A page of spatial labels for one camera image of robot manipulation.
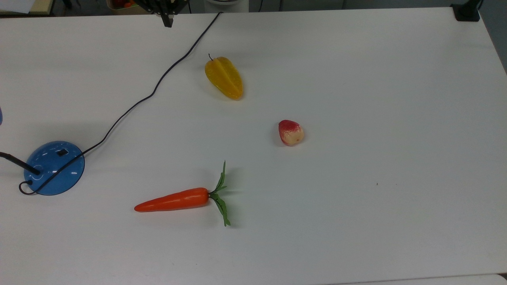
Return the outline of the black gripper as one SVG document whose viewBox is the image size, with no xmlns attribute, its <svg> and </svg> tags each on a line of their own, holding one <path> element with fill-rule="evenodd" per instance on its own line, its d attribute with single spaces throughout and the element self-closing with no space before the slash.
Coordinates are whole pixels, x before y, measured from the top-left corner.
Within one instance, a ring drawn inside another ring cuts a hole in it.
<svg viewBox="0 0 507 285">
<path fill-rule="evenodd" d="M 174 15 L 187 6 L 186 0 L 137 0 L 137 5 L 148 13 L 162 15 L 165 27 L 172 27 Z"/>
</svg>

